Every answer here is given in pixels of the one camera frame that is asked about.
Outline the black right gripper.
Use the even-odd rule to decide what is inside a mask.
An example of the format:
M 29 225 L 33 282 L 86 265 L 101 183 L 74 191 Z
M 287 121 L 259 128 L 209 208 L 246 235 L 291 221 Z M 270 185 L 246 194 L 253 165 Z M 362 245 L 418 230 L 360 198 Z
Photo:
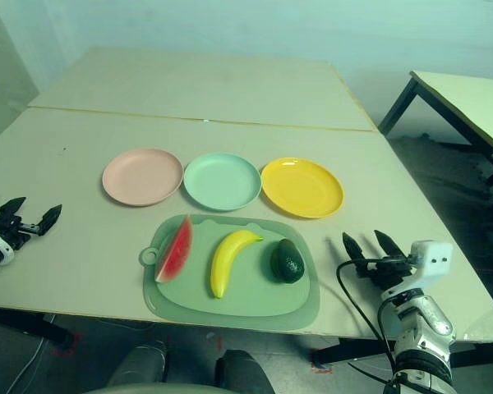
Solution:
M 388 255 L 382 259 L 365 259 L 360 245 L 346 232 L 342 233 L 342 242 L 348 257 L 355 261 L 357 275 L 370 278 L 381 290 L 388 290 L 400 284 L 404 277 L 411 276 L 412 267 L 390 236 L 379 230 L 374 233 L 381 249 Z

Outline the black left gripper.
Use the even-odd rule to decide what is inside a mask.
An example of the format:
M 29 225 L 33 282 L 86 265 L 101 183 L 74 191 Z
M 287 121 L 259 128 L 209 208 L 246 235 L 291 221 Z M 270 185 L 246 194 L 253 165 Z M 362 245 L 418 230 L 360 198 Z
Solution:
M 19 250 L 32 235 L 44 235 L 58 220 L 62 205 L 52 207 L 35 224 L 24 224 L 16 213 L 25 202 L 26 197 L 10 199 L 0 207 L 0 237 L 13 250 Z

